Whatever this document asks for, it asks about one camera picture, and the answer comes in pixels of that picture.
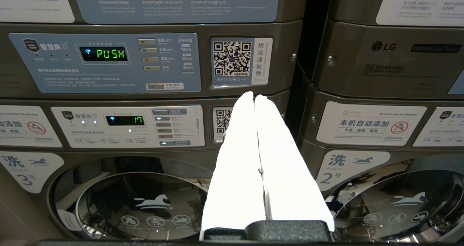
white label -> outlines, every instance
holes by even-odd
[[[270,54],[272,53],[272,38],[255,38],[252,85],[265,85],[269,79]]]
[[[0,0],[1,22],[73,23],[68,0]]]
[[[379,25],[464,26],[464,0],[383,0]]]
[[[320,191],[388,162],[388,152],[333,150],[324,156],[316,182]]]
[[[204,146],[201,106],[52,107],[73,148]]]
[[[1,151],[0,160],[21,187],[40,193],[48,177],[63,165],[63,159],[49,152]]]
[[[316,139],[327,144],[403,146],[426,107],[327,102]]]
[[[76,215],[74,213],[70,213],[67,211],[63,211],[61,209],[57,210],[58,216],[63,222],[63,224],[68,228],[70,231],[81,231],[82,228],[78,223],[78,220],[76,219]]]
[[[38,106],[0,105],[0,144],[62,147],[50,122]]]
[[[464,146],[464,107],[436,108],[413,146]]]
[[[214,140],[222,142],[224,132],[229,127],[233,107],[214,107],[212,109],[213,124],[212,130],[214,131]]]

qr code sticker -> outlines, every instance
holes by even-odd
[[[214,42],[215,76],[250,76],[251,42]]]
[[[222,141],[224,132],[229,127],[229,121],[232,115],[233,107],[214,107],[212,109],[212,115],[215,119],[214,123],[214,140]]]

button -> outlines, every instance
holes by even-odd
[[[155,117],[154,120],[155,121],[170,121],[171,119],[169,118],[169,116],[161,116],[161,117]]]
[[[169,114],[167,110],[152,110],[151,111],[153,115],[164,115],[164,114]]]
[[[160,139],[172,139],[173,135],[158,135],[158,138],[160,138]]]
[[[141,54],[157,54],[158,49],[139,49]]]
[[[142,57],[142,63],[159,63],[158,57]]]
[[[171,123],[155,123],[156,127],[171,127]]]
[[[159,90],[164,89],[164,84],[146,84],[147,90]]]
[[[156,132],[159,132],[160,134],[162,134],[162,133],[164,133],[164,132],[173,132],[173,130],[172,130],[172,129],[167,129],[167,128],[166,128],[166,129],[158,129],[158,130],[156,130]]]
[[[169,146],[169,145],[174,145],[173,141],[161,141],[159,142],[159,145],[161,146]]]
[[[137,39],[139,45],[156,45],[156,39]]]
[[[160,66],[144,66],[145,72],[161,72]]]

